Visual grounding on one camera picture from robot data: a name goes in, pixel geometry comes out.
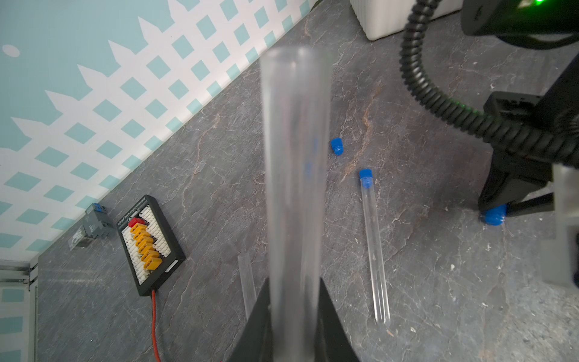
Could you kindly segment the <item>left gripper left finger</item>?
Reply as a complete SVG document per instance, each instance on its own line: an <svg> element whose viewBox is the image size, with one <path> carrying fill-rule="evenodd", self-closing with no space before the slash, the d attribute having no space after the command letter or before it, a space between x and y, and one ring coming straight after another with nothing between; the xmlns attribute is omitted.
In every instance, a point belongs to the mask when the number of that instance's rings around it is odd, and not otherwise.
<svg viewBox="0 0 579 362"><path fill-rule="evenodd" d="M271 298L269 278L265 279L230 362L271 361Z"/></svg>

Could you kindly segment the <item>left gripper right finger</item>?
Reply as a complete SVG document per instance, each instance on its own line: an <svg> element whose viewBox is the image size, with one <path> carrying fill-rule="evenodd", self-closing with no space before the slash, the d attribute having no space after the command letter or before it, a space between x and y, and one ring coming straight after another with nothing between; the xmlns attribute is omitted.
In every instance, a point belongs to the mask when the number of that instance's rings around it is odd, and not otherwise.
<svg viewBox="0 0 579 362"><path fill-rule="evenodd" d="M316 331L316 361L358 362L359 360L342 327L324 280L321 279Z"/></svg>

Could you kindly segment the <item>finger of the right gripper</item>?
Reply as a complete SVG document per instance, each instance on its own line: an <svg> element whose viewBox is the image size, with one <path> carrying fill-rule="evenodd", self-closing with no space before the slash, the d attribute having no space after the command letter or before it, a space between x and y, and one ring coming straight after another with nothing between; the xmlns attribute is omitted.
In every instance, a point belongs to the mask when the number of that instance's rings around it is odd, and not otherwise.
<svg viewBox="0 0 579 362"><path fill-rule="evenodd" d="M524 202L525 197L544 189L552 180L551 164L494 151L489 174L478 198L478 210L484 213L501 205Z"/></svg>
<svg viewBox="0 0 579 362"><path fill-rule="evenodd" d="M554 211L554 193L548 193L524 202L510 203L506 209L506 217L519 217L529 214Z"/></svg>

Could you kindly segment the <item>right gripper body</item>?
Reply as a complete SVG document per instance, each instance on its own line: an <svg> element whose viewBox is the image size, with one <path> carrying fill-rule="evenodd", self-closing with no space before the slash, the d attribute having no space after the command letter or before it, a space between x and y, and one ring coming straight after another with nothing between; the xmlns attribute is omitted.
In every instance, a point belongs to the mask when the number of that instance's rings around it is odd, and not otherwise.
<svg viewBox="0 0 579 362"><path fill-rule="evenodd" d="M465 1L469 36L496 36L517 48L550 50L578 41L576 1ZM493 93L479 112L461 106L461 130L491 143L488 179L510 181L548 173L552 164L578 167L578 59L531 104L520 94Z"/></svg>

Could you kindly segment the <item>blue stopper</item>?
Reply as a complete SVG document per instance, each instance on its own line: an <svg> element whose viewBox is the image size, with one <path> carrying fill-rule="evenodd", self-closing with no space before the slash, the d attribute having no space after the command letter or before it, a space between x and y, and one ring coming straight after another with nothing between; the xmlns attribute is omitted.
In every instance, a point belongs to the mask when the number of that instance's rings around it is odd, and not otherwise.
<svg viewBox="0 0 579 362"><path fill-rule="evenodd" d="M489 226L501 226L506 219L507 205L492 208L481 214L481 220Z"/></svg>
<svg viewBox="0 0 579 362"><path fill-rule="evenodd" d="M334 138L330 141L330 146L335 155L342 155L344 152L343 141L340 137Z"/></svg>
<svg viewBox="0 0 579 362"><path fill-rule="evenodd" d="M371 189L373 187L373 174L371 169L361 170L359 177L363 189Z"/></svg>

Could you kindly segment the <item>clear test tube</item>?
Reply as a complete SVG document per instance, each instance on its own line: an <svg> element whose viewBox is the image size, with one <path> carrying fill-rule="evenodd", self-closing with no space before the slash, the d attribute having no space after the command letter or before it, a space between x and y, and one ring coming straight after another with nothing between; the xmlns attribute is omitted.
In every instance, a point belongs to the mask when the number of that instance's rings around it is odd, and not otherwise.
<svg viewBox="0 0 579 362"><path fill-rule="evenodd" d="M378 224L374 178L371 189L363 189L361 187L361 200L363 203L363 215L366 228L375 320L379 324L389 325L391 322L391 314L381 247L380 227Z"/></svg>
<svg viewBox="0 0 579 362"><path fill-rule="evenodd" d="M327 185L331 57L279 47L260 61L273 358L313 361Z"/></svg>

